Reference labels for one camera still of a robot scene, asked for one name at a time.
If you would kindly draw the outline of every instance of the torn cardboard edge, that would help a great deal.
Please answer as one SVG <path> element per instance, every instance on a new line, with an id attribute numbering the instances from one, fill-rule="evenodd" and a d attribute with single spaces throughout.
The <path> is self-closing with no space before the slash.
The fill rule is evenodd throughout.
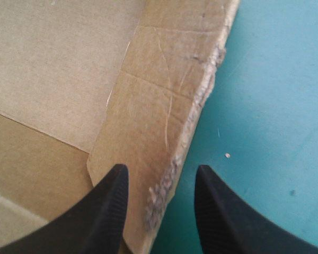
<path id="1" fill-rule="evenodd" d="M 116 163 L 130 173 L 124 239 L 149 253 L 174 195 L 239 0 L 147 1 L 87 161 L 93 184 Z"/>

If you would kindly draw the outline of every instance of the teal floor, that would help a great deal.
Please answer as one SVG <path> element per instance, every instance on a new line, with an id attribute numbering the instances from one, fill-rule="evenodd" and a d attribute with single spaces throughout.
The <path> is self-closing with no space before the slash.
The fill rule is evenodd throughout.
<path id="1" fill-rule="evenodd" d="M 199 164 L 318 246 L 318 0 L 242 0 L 152 254 L 202 253 L 193 211 Z"/>

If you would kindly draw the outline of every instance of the cardboard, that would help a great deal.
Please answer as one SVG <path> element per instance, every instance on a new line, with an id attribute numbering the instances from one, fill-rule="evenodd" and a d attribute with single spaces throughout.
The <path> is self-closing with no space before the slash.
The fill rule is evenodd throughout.
<path id="1" fill-rule="evenodd" d="M 149 253 L 238 4 L 0 0 L 0 246 L 125 163 L 119 252 Z"/>
<path id="2" fill-rule="evenodd" d="M 90 152 L 144 0 L 0 0 L 0 114 Z"/>
<path id="3" fill-rule="evenodd" d="M 124 239 L 149 253 L 174 195 L 239 1 L 146 2 L 87 166 L 93 184 L 116 163 L 130 172 Z"/>
<path id="4" fill-rule="evenodd" d="M 0 115 L 0 246 L 55 219 L 92 189 L 87 157 Z"/>

